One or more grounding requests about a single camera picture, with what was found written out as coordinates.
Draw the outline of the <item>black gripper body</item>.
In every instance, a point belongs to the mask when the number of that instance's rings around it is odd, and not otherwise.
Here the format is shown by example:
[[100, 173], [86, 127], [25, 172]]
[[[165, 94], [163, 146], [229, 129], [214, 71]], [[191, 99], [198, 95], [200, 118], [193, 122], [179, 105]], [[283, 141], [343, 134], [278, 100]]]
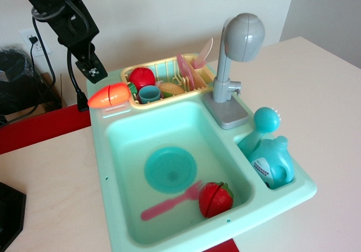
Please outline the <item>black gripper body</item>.
[[79, 61], [96, 61], [92, 40], [99, 29], [81, 0], [65, 0], [58, 13], [47, 22], [58, 35], [59, 43]]

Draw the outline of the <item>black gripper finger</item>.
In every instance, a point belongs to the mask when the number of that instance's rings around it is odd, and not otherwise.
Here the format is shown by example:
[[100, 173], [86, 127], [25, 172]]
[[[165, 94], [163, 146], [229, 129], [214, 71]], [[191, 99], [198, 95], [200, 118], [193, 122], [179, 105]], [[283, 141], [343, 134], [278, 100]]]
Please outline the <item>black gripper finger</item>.
[[76, 66], [91, 82], [97, 83], [108, 76], [108, 73], [94, 51], [85, 53], [76, 51]]

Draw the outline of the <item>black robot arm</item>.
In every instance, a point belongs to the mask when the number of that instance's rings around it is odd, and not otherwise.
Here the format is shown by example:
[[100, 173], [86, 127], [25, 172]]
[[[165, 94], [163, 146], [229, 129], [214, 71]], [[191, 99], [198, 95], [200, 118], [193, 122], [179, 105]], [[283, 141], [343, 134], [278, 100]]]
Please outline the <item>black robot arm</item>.
[[82, 0], [28, 1], [33, 6], [35, 20], [49, 24], [58, 42], [77, 59], [76, 66], [91, 83], [107, 77], [92, 44], [99, 29]]

